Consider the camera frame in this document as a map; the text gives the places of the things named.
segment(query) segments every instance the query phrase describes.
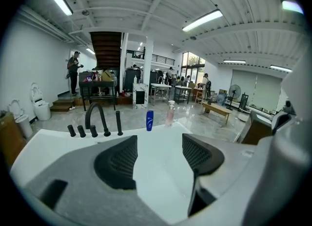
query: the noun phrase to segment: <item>wooden stair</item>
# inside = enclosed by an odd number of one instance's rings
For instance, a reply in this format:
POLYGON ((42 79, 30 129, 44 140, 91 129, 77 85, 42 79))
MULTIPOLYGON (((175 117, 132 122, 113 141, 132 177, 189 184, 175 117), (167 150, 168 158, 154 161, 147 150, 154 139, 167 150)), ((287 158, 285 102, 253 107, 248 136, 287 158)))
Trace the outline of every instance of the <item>wooden stair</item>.
POLYGON ((97 67, 106 70, 120 67, 120 32, 91 32, 97 67))
POLYGON ((75 106, 75 101, 70 99, 58 99, 53 102, 53 106, 50 107, 52 112, 68 112, 69 109, 75 106))

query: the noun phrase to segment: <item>standing fan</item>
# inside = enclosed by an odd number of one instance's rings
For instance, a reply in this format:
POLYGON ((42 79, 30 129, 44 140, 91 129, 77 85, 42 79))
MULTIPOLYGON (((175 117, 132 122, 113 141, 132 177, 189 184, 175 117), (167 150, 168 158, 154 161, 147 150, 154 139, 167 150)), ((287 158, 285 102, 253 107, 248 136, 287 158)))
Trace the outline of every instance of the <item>standing fan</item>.
POLYGON ((232 85, 229 90, 229 95, 232 97, 230 101, 230 105, 227 107, 227 109, 232 110, 231 105, 233 99, 237 99, 240 96, 240 87, 238 85, 232 85))

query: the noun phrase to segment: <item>toilet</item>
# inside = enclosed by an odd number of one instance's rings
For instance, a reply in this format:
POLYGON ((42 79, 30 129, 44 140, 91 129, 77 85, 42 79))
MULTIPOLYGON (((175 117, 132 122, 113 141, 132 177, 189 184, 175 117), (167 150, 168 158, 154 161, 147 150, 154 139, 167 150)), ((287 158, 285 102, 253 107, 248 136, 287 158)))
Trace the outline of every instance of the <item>toilet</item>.
POLYGON ((39 120, 48 120, 51 118, 50 105, 43 100, 42 92, 36 83, 31 84, 31 99, 35 115, 39 120))
POLYGON ((8 105, 8 110, 13 114, 15 122, 25 138, 30 137, 33 134, 33 130, 30 127, 28 115, 24 114, 24 109, 20 107, 20 101, 13 99, 11 104, 8 105))

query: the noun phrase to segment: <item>roller blind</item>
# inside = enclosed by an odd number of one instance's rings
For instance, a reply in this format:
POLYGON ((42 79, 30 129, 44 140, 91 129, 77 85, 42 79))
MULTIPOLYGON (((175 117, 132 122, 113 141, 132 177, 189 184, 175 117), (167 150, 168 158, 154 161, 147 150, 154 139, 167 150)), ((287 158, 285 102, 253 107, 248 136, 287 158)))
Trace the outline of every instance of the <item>roller blind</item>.
POLYGON ((253 104, 269 111, 276 110, 282 79, 269 75, 257 75, 253 104))
POLYGON ((238 85, 241 90, 238 101, 240 101, 242 94, 245 93, 249 96, 247 100, 248 104, 251 104, 254 95, 256 77, 257 77, 256 73, 233 70, 231 86, 238 85))

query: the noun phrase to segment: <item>white pillar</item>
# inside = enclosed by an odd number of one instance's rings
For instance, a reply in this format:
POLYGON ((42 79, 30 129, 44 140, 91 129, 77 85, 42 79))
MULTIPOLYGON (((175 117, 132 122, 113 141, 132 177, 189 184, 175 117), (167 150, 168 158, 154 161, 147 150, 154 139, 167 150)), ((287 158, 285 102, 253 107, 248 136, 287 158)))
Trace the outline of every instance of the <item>white pillar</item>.
POLYGON ((125 75, 125 63, 126 63, 128 35, 129 35, 129 33, 124 34, 124 38, 122 41, 122 47, 121 47, 120 73, 119 73, 119 93, 122 93, 122 89, 123 89, 123 77, 125 75))
POLYGON ((145 44, 144 69, 143 69, 143 83, 147 85, 150 84, 153 46, 154 40, 148 37, 145 44))

